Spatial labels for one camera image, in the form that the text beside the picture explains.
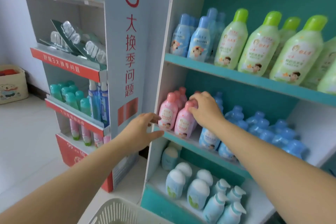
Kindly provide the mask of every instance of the storage box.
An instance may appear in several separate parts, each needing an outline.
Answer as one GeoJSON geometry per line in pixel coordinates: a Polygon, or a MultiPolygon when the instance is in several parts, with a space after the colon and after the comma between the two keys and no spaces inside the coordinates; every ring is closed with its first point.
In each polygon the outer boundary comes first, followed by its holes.
{"type": "Polygon", "coordinates": [[[0,65],[0,71],[14,69],[17,74],[0,76],[0,105],[28,97],[26,74],[14,65],[0,65]]]}
{"type": "MultiPolygon", "coordinates": [[[[56,138],[59,150],[61,151],[63,162],[69,167],[72,167],[74,164],[78,163],[80,160],[87,156],[85,152],[74,146],[65,138],[62,138],[60,134],[57,134],[56,138]]],[[[132,154],[123,158],[113,168],[112,172],[108,175],[101,188],[106,192],[112,192],[125,177],[125,175],[131,170],[137,160],[138,154],[132,154]]]]}

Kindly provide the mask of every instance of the floor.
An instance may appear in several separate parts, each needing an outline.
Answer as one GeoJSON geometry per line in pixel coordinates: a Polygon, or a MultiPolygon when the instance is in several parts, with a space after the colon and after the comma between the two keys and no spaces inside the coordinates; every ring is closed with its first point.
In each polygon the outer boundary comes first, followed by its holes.
{"type": "MultiPolygon", "coordinates": [[[[35,96],[0,105],[0,212],[68,169],[61,158],[55,134],[55,112],[35,96]]],[[[96,194],[78,223],[87,224],[107,200],[122,197],[140,202],[146,159],[140,158],[112,193],[96,194]]]]}

